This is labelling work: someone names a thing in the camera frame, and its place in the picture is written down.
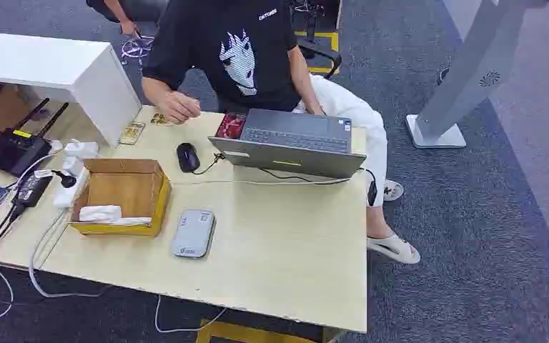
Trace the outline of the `person's right hand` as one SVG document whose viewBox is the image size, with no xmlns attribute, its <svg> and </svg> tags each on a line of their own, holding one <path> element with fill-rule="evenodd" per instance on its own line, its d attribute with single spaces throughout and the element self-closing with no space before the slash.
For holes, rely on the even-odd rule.
<svg viewBox="0 0 549 343">
<path fill-rule="evenodd" d="M 173 124 L 184 124 L 201 114 L 199 101 L 178 91 L 165 92 L 157 100 L 157 107 L 159 113 Z"/>
</svg>

